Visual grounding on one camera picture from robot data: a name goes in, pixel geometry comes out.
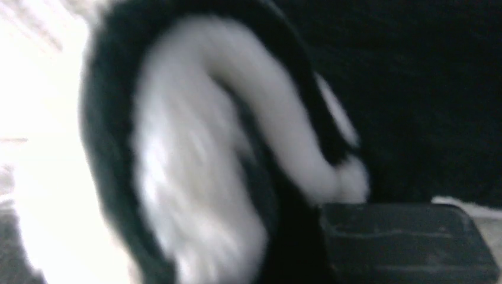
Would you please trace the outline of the black white checkered pillowcase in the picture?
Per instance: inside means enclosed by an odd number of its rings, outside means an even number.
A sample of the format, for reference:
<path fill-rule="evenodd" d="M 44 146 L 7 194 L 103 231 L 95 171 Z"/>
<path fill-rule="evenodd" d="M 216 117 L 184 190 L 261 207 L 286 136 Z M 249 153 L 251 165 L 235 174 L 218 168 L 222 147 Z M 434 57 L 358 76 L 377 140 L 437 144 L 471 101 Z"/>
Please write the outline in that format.
<path fill-rule="evenodd" d="M 319 282 L 321 205 L 501 212 L 501 2 L 118 1 L 79 108 L 133 283 Z"/>

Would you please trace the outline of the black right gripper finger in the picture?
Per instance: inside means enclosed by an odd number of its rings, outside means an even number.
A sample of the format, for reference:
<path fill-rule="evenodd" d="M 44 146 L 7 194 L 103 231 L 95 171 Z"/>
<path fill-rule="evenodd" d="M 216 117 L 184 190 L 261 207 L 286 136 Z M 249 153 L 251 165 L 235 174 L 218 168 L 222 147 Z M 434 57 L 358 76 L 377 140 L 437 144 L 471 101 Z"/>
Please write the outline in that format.
<path fill-rule="evenodd" d="M 336 283 L 496 283 L 500 268 L 453 205 L 332 204 L 320 226 Z"/>

